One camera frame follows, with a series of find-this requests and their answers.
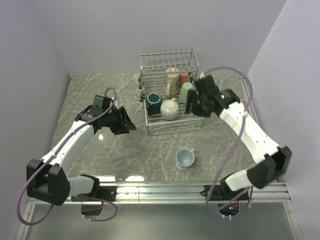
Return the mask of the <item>light green cup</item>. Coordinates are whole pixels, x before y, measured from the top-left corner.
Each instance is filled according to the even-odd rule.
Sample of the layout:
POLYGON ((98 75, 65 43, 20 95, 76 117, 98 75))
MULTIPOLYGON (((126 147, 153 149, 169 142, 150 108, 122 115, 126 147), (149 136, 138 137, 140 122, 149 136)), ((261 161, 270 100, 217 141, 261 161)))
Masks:
POLYGON ((190 82, 185 82, 179 93, 179 100, 181 103, 186 104, 188 99, 188 91, 193 89, 193 85, 190 82))

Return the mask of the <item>pink mug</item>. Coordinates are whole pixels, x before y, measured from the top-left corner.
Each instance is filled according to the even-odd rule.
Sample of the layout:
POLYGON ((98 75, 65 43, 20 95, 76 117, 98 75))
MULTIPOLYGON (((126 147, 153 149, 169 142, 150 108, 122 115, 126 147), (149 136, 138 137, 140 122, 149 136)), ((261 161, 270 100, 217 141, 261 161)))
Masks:
POLYGON ((179 87, 182 88, 184 83, 189 81, 189 74, 187 72, 181 72, 179 74, 179 87))

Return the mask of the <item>beige speckled mug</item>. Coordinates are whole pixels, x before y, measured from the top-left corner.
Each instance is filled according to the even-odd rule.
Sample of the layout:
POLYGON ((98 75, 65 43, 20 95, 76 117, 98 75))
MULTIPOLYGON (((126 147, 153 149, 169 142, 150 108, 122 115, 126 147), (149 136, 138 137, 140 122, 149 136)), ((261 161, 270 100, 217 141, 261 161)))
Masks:
POLYGON ((160 113, 165 120, 174 120, 179 113, 179 105, 176 98, 165 100, 160 107, 160 113))

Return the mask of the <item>cream tall mug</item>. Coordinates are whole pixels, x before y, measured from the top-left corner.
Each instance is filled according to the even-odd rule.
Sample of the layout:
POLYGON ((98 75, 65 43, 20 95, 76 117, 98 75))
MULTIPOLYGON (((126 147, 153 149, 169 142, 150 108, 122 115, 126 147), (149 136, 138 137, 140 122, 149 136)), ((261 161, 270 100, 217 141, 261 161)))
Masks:
POLYGON ((163 91, 166 97, 176 95, 179 92, 179 76, 178 69, 174 67, 165 70, 163 91))

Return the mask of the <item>dark green mug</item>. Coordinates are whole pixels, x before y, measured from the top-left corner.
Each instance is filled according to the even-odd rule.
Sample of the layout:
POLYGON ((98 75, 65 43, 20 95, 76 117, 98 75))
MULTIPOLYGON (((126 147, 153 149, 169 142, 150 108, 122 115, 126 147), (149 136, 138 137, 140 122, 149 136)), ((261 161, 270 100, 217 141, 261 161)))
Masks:
POLYGON ((146 97, 147 115, 158 115, 161 113, 162 97, 156 93, 150 93, 146 97))

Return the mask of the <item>light blue mug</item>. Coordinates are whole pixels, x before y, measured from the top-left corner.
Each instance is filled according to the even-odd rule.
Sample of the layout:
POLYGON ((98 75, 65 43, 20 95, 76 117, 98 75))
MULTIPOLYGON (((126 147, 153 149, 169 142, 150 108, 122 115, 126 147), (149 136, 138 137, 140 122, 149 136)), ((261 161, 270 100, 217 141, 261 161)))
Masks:
POLYGON ((195 162, 195 149, 181 148, 177 151, 175 155, 176 166, 180 170, 189 169, 195 162))

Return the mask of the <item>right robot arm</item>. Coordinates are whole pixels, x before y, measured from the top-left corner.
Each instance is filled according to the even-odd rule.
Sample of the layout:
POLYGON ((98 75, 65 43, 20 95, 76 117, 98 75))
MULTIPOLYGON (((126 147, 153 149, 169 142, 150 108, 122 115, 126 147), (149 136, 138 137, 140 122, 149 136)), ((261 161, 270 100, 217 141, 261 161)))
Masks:
POLYGON ((288 168, 292 151, 272 140, 248 114, 245 105, 231 89, 219 89, 212 75, 194 82, 188 93, 186 113, 200 117, 216 114, 240 137, 255 164, 220 180, 220 194, 233 199, 238 191, 250 187, 262 189, 282 176, 288 168))

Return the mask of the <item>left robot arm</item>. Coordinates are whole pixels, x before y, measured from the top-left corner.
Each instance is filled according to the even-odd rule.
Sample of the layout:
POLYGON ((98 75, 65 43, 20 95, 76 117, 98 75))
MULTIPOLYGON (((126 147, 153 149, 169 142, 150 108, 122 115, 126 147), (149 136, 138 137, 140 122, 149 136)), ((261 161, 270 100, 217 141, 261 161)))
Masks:
POLYGON ((84 195, 89 201, 97 200, 101 195, 97 177, 81 174, 68 178, 66 171, 102 128, 109 128, 114 135, 137 129, 123 106, 117 107, 112 98, 96 95, 93 104, 77 114, 60 142, 40 160, 32 159, 27 164, 27 195, 55 206, 78 195, 84 195))

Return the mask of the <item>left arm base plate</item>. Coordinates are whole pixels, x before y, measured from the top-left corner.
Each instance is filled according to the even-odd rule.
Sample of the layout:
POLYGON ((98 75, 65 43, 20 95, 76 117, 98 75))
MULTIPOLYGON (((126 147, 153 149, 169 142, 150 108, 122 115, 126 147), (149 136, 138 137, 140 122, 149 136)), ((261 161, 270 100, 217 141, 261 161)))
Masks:
POLYGON ((84 194, 71 197, 72 202, 81 203, 81 213, 84 216, 95 217, 102 213, 104 204, 116 200, 116 186, 100 186, 94 195, 84 194))

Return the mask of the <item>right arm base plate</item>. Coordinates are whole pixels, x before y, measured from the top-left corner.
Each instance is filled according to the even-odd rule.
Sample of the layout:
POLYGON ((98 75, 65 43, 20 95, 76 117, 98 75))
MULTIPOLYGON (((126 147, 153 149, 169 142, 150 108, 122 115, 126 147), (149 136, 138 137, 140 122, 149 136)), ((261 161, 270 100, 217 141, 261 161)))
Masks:
POLYGON ((244 191, 244 189, 240 189, 237 191, 226 191, 223 189, 222 186, 220 185, 216 185, 209 201, 216 201, 217 203, 217 209, 219 210, 219 213, 221 214, 221 216, 224 217, 228 217, 230 220, 238 215, 240 215, 245 209, 247 209, 250 204, 251 204, 251 200, 252 200, 252 192, 253 188, 250 188, 249 190, 247 190, 245 193, 243 193, 242 195, 240 195, 238 198, 234 199, 232 202, 230 202, 228 205, 226 205, 224 208, 222 208, 222 206, 224 205, 224 203, 222 203, 222 201, 230 201, 231 199, 233 199, 234 197, 236 197, 237 195, 241 194, 242 191, 244 191), (243 209, 241 209, 240 207, 240 201, 247 201, 246 205, 243 207, 243 209))

